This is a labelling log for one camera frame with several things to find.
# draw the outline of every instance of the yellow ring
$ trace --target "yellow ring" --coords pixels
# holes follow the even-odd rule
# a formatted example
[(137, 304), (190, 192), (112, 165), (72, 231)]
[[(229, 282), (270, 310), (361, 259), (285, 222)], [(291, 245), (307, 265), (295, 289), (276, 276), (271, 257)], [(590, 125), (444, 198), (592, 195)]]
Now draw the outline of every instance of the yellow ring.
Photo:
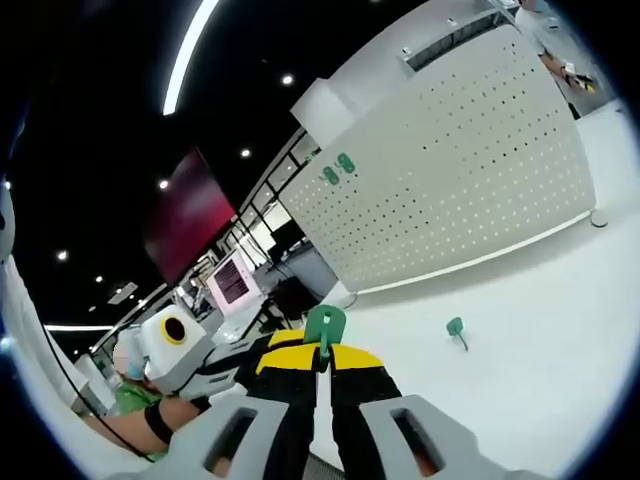
[(182, 323), (182, 321), (179, 318), (176, 318), (173, 315), (163, 318), (162, 319), (162, 328), (161, 328), (162, 335), (164, 335), (164, 338), (165, 338), (165, 340), (167, 342), (172, 343), (174, 345), (181, 345), (187, 339), (187, 329), (185, 328), (185, 330), (184, 330), (184, 338), (182, 340), (176, 340), (175, 338), (171, 337), (171, 335), (169, 335), (169, 332), (167, 332), (167, 320), (169, 320), (170, 318), (175, 318), (180, 323)]

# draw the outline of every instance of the green shirt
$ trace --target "green shirt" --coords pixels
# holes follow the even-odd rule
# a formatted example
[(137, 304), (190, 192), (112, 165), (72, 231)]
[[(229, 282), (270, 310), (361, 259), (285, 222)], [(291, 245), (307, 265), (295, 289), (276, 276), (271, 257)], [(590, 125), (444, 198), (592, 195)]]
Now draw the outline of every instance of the green shirt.
[(116, 390), (116, 403), (122, 415), (144, 410), (162, 398), (160, 393), (152, 393), (130, 382), (122, 382)]

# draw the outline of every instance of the yellow panel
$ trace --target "yellow panel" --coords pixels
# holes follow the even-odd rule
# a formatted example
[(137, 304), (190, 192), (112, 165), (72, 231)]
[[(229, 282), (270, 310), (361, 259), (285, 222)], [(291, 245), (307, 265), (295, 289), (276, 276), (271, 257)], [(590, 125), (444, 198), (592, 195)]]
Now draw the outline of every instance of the yellow panel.
[(302, 340), (304, 338), (304, 330), (280, 330), (274, 333), (269, 340), (269, 346), (273, 347), (278, 343), (288, 340)]
[(282, 368), (284, 370), (311, 370), (313, 352), (319, 343), (308, 343), (297, 347), (286, 347), (262, 356), (256, 374), (264, 367)]
[(384, 366), (378, 357), (371, 355), (369, 352), (365, 352), (364, 350), (358, 350), (357, 348), (339, 344), (334, 344), (331, 347), (333, 348), (333, 359), (335, 361), (336, 370)]

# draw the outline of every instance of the black wrist strap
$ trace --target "black wrist strap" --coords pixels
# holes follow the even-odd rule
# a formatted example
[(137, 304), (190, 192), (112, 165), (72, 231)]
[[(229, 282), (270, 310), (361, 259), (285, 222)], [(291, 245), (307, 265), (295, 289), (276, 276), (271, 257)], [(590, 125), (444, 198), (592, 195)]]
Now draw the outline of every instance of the black wrist strap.
[(160, 401), (157, 401), (156, 403), (149, 405), (144, 409), (144, 419), (147, 421), (147, 425), (149, 425), (149, 428), (156, 437), (158, 437), (167, 445), (171, 443), (173, 430), (169, 428), (169, 426), (162, 419), (162, 415), (160, 415)]

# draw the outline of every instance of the hand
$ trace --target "hand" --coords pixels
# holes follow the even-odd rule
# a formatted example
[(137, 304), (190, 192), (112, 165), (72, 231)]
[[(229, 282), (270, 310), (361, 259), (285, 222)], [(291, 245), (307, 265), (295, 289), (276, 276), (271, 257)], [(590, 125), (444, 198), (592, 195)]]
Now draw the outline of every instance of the hand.
[(582, 85), (578, 82), (578, 80), (576, 79), (576, 75), (567, 72), (566, 68), (564, 67), (562, 67), (562, 78), (564, 78), (564, 81), (567, 82), (567, 85), (569, 85), (573, 90), (584, 92), (584, 87), (582, 87)]

